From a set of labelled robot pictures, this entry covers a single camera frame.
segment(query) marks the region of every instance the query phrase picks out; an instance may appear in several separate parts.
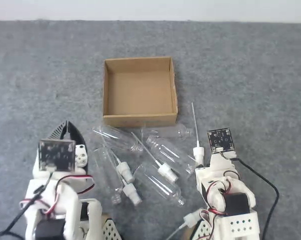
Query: plastic bottle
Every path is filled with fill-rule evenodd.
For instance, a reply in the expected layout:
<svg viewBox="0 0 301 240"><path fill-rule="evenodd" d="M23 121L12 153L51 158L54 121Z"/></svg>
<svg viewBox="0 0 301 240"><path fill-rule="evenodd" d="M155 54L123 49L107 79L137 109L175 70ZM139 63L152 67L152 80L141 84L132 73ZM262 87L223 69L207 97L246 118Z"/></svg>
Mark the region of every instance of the plastic bottle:
<svg viewBox="0 0 301 240"><path fill-rule="evenodd" d="M107 147L101 147L93 153L99 168L98 174L102 174L102 177L99 176L98 179L103 178L103 182L99 182L99 184L103 185L106 193L110 195L111 203L119 204L122 201L123 183L116 170L114 156Z"/></svg>
<svg viewBox="0 0 301 240"><path fill-rule="evenodd" d="M149 136L146 143L157 159L167 163L182 178L188 179L195 171L197 166L195 159L179 150L167 139Z"/></svg>
<svg viewBox="0 0 301 240"><path fill-rule="evenodd" d="M102 137L110 148L117 148L128 152L141 154L143 147L130 134L108 125L94 127L93 132Z"/></svg>
<svg viewBox="0 0 301 240"><path fill-rule="evenodd" d="M134 177L147 188L157 192L164 199L178 206L185 204L181 196L181 189L175 183L168 181L157 171L157 168L149 162L143 162L134 172Z"/></svg>
<svg viewBox="0 0 301 240"><path fill-rule="evenodd" d="M178 123L174 126L161 127L143 127L141 129L142 139L147 139L150 135L158 138L179 138L184 140L194 135L192 128L186 128L183 124Z"/></svg>

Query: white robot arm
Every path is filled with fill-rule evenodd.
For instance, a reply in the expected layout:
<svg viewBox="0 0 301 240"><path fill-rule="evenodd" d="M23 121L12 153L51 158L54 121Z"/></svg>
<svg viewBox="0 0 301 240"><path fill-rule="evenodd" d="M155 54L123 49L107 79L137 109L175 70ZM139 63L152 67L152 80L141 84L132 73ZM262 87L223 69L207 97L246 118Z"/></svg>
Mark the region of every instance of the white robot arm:
<svg viewBox="0 0 301 240"><path fill-rule="evenodd" d="M100 202L79 199L79 194L92 189L95 183L88 175L85 141L71 122L63 122L39 142L32 173L20 213L0 236L24 239L11 232L24 215L25 240L105 239Z"/></svg>
<svg viewBox="0 0 301 240"><path fill-rule="evenodd" d="M229 128L208 132L211 148L209 167L197 168L196 187L201 193L207 210L202 211L204 233L194 234L192 239L206 240L259 240L260 226L254 193L241 181L232 160L240 161L256 175L270 184L276 191L276 200L267 218L262 235L264 240L267 226L277 204L277 188L251 167L237 158Z"/></svg>

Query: white bottle cap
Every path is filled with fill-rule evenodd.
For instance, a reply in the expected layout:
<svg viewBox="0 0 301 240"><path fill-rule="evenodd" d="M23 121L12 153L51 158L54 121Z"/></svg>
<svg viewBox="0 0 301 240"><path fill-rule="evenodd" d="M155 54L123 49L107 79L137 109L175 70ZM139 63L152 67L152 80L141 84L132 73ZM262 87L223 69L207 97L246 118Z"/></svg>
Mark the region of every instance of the white bottle cap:
<svg viewBox="0 0 301 240"><path fill-rule="evenodd" d="M204 148L202 146L197 146L192 149L194 158L196 159L197 165L204 164Z"/></svg>
<svg viewBox="0 0 301 240"><path fill-rule="evenodd" d="M136 188L134 187L134 185L132 183L124 186L122 191L132 201L134 206L137 206L138 204L140 204L142 202L140 196L138 195L138 193L136 191Z"/></svg>
<svg viewBox="0 0 301 240"><path fill-rule="evenodd" d="M168 179L170 182L174 183L179 177L172 171L171 167L164 163L158 169L158 173Z"/></svg>
<svg viewBox="0 0 301 240"><path fill-rule="evenodd" d="M120 164L117 165L116 169L128 184L134 182L135 179L131 173L131 169L127 162L122 161Z"/></svg>

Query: red wire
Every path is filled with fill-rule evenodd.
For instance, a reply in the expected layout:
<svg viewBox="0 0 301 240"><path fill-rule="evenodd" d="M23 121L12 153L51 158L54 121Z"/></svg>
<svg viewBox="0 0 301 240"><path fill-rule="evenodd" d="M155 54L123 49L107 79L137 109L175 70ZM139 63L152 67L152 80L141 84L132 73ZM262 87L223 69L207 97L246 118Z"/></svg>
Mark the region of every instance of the red wire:
<svg viewBox="0 0 301 240"><path fill-rule="evenodd" d="M197 238L196 240L200 240L200 239L208 238L209 236L210 236L210 235L201 236L201 237Z"/></svg>
<svg viewBox="0 0 301 240"><path fill-rule="evenodd" d="M56 201L56 197L57 197L57 187L58 185L61 183L62 180L66 179L66 178L78 178L78 179L81 179L81 178L91 178L94 182L94 179L93 179L93 176L92 175L89 175L89 174L86 174L86 175L66 175L66 176L63 176L62 178L60 178L57 183L56 183L56 187L55 187L55 203L54 205L50 208L49 211L46 212L46 215L49 215L50 213L52 213L57 205L57 202ZM95 183L93 183L91 186L89 186L88 188L84 189L83 191L80 191L80 192L77 192L77 194L84 194L86 192L88 192L89 190L91 190L93 187L95 186Z"/></svg>
<svg viewBox="0 0 301 240"><path fill-rule="evenodd" d="M91 190L93 187L95 186L95 183L93 183L91 186L89 186L88 188L86 188L83 191L78 192L77 194L84 194L87 193L89 190Z"/></svg>
<svg viewBox="0 0 301 240"><path fill-rule="evenodd" d="M231 184L231 182L228 179L226 179L226 181L228 182L228 188L225 191L225 194L228 194L230 192L230 190L231 190L232 184Z"/></svg>

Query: open cardboard box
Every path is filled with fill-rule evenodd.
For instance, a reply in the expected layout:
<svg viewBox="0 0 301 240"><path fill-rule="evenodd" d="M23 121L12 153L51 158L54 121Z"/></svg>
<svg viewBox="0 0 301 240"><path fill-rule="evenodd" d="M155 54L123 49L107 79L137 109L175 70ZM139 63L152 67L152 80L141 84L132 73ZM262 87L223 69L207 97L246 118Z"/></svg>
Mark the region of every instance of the open cardboard box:
<svg viewBox="0 0 301 240"><path fill-rule="evenodd" d="M169 126L178 113L171 57L106 59L103 120L114 127Z"/></svg>

